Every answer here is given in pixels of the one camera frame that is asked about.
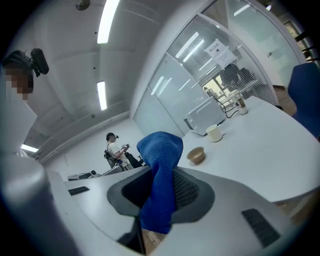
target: bottle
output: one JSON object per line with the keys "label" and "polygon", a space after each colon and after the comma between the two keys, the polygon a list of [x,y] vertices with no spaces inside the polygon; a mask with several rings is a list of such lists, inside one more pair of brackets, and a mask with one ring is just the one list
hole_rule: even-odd
{"label": "bottle", "polygon": [[248,113],[248,108],[245,103],[245,98],[242,96],[242,94],[238,90],[234,90],[231,93],[231,99],[236,105],[241,115],[245,115],[246,113]]}

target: black vent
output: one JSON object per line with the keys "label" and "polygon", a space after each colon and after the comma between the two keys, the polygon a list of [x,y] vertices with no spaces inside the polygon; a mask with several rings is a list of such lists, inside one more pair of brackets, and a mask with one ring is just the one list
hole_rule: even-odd
{"label": "black vent", "polygon": [[199,187],[176,171],[173,171],[173,188],[176,210],[193,203],[199,195]]}
{"label": "black vent", "polygon": [[270,225],[257,209],[249,209],[241,212],[263,247],[272,244],[278,238],[279,233]]}
{"label": "black vent", "polygon": [[73,189],[69,189],[68,191],[69,191],[71,196],[74,196],[74,195],[86,192],[88,190],[89,190],[89,188],[87,188],[86,186],[80,186],[80,187],[76,187],[76,188],[73,188]]}

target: blue chair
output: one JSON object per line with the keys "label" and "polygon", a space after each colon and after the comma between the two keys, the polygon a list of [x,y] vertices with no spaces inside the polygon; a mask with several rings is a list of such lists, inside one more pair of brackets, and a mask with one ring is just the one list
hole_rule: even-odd
{"label": "blue chair", "polygon": [[296,105],[292,116],[316,138],[320,136],[320,70],[315,63],[292,70],[288,93]]}

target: cable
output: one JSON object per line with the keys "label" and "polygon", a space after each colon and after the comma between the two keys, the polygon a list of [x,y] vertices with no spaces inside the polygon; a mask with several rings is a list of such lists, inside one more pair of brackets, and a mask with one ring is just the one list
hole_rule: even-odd
{"label": "cable", "polygon": [[227,115],[227,110],[226,110],[226,107],[225,107],[225,105],[223,105],[219,100],[217,100],[215,97],[213,97],[217,102],[219,102],[223,107],[224,107],[224,113],[225,113],[225,116],[227,117],[227,118],[231,118],[235,113],[237,113],[239,110],[237,110],[236,112],[234,112],[231,116],[228,116]]}
{"label": "cable", "polygon": [[236,107],[237,107],[237,106],[234,106],[233,108],[229,109],[227,112],[229,112],[229,111],[231,111],[231,110],[235,109]]}

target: white table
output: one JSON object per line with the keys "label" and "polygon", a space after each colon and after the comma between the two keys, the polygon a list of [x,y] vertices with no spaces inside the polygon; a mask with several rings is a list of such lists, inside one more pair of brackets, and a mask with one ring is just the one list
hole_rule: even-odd
{"label": "white table", "polygon": [[[317,189],[320,143],[275,106],[254,96],[245,102],[248,114],[237,112],[221,124],[222,140],[213,143],[189,131],[178,166],[243,183],[270,202],[285,202]],[[199,146],[206,157],[195,165],[187,154]]]}

